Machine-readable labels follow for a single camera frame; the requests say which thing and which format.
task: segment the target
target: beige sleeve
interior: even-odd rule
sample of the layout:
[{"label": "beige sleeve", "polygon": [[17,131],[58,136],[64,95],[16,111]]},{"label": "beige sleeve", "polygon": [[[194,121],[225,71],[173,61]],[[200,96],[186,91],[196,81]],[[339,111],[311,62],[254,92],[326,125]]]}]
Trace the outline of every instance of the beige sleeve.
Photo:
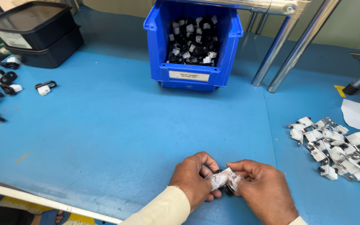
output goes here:
[{"label": "beige sleeve", "polygon": [[289,225],[307,225],[307,223],[301,218],[297,217],[293,222],[291,222]]},{"label": "beige sleeve", "polygon": [[190,202],[177,187],[169,186],[120,225],[180,225],[190,214]]}]

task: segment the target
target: blue plastic bin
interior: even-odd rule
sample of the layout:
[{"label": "blue plastic bin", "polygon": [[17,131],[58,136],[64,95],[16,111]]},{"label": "blue plastic bin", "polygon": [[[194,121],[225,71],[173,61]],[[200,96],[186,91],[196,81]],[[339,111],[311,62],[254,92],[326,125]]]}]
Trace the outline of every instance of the blue plastic bin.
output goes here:
[{"label": "blue plastic bin", "polygon": [[[169,32],[172,29],[171,21],[181,15],[185,18],[191,16],[194,19],[205,15],[217,16],[220,57],[216,67],[166,63]],[[162,87],[214,91],[216,87],[227,85],[238,39],[243,36],[236,9],[158,0],[144,22],[144,29],[147,30],[148,36],[151,78],[161,82]],[[184,75],[193,79],[174,78],[179,77],[179,74],[182,74],[180,77]]]}]

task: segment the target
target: part number label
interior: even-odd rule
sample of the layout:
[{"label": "part number label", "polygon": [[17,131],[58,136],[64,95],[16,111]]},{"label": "part number label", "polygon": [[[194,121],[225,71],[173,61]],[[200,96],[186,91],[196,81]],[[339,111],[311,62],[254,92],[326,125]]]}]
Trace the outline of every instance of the part number label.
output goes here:
[{"label": "part number label", "polygon": [[209,74],[169,71],[170,78],[208,81]]},{"label": "part number label", "polygon": [[11,47],[32,49],[32,47],[29,45],[26,39],[23,38],[21,34],[0,31],[0,38]]}]

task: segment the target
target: foot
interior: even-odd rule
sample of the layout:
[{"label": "foot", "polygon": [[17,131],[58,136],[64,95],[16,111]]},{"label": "foot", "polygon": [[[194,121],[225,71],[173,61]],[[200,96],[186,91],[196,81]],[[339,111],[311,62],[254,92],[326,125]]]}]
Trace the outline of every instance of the foot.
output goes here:
[{"label": "foot", "polygon": [[[63,218],[62,213],[63,213],[62,210],[58,210],[58,212],[56,214],[55,225],[58,222],[60,222],[60,220]],[[34,219],[33,219],[33,222],[31,223],[31,225],[40,225],[41,216],[42,216],[42,214],[34,215]]]}]

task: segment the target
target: blue workbench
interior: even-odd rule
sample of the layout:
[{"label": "blue workbench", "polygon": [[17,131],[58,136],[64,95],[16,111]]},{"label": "blue workbench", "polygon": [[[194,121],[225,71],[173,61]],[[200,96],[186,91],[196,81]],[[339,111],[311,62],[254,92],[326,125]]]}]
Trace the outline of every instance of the blue workbench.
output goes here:
[{"label": "blue workbench", "polygon": [[[346,126],[333,85],[360,77],[360,61],[349,55],[360,50],[312,44],[271,94],[267,84],[295,42],[256,88],[250,82],[272,38],[247,33],[227,87],[166,89],[150,80],[143,18],[81,6],[75,20],[81,49],[56,69],[22,66],[14,83],[24,90],[0,98],[7,119],[0,122],[1,183],[125,219],[166,188],[178,162],[207,151],[222,169],[252,159],[285,172],[309,224],[360,224],[360,183],[319,176],[318,163],[285,128],[304,116]],[[58,87],[39,95],[34,85],[48,80]],[[360,102],[360,91],[347,99]],[[203,203],[186,224],[260,222],[242,198],[223,196]]]}]

